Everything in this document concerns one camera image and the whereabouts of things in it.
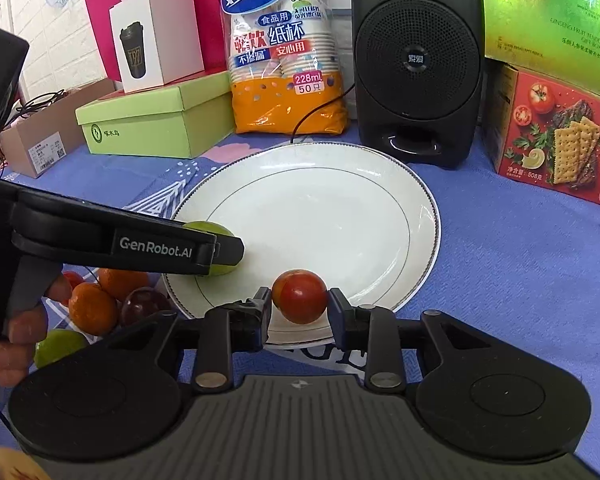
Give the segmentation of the person's left hand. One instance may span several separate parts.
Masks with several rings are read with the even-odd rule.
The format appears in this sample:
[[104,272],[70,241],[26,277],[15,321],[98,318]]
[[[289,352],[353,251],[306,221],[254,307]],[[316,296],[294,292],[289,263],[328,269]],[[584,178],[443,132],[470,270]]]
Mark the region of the person's left hand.
[[[45,296],[55,301],[67,301],[72,288],[64,274],[59,274],[46,290]],[[10,388],[29,373],[35,345],[45,339],[48,317],[44,306],[20,312],[8,321],[7,340],[0,341],[0,386]]]

